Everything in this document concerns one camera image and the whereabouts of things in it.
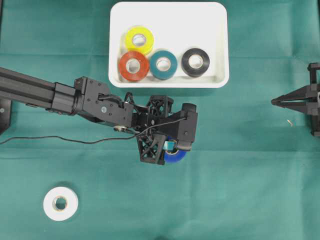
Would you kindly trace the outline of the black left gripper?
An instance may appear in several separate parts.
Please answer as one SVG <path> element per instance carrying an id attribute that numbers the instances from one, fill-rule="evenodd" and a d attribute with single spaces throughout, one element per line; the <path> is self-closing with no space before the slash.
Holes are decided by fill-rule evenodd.
<path id="1" fill-rule="evenodd" d="M 156 125 L 172 112 L 174 100 L 166 95 L 152 95 L 145 106 L 137 105 L 133 96 L 129 96 L 133 105 L 132 128 L 136 132 L 136 140 L 140 161 L 144 163 L 164 165 L 164 151 L 177 153 L 177 141 L 166 140 L 166 135 L 159 133 Z"/>

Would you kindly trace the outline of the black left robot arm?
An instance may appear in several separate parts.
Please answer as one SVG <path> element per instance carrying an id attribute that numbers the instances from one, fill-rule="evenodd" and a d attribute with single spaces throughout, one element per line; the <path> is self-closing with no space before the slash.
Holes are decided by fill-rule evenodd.
<path id="1" fill-rule="evenodd" d="M 179 122 L 179 118 L 170 119 L 174 101 L 165 95 L 153 95 L 141 106 L 135 104 L 132 93 L 121 99 L 105 83 L 84 76 L 69 86 L 1 68 L 0 98 L 60 115 L 78 115 L 116 132 L 131 133 L 137 140 L 140 160 L 158 165 L 165 163 L 164 145 L 170 136 L 159 128 Z"/>

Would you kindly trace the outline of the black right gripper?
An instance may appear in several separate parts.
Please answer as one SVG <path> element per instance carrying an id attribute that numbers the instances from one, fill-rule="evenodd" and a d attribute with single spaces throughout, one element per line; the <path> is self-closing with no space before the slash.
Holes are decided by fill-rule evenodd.
<path id="1" fill-rule="evenodd" d="M 310 117 L 311 134 L 314 137 L 320 136 L 320 84 L 317 82 L 317 71 L 320 70 L 320 63 L 310 63 L 309 71 L 310 84 L 305 85 L 290 93 L 281 95 L 271 100 L 271 104 L 277 107 L 291 109 L 301 113 L 316 113 Z M 304 100 L 308 102 L 291 102 Z"/>

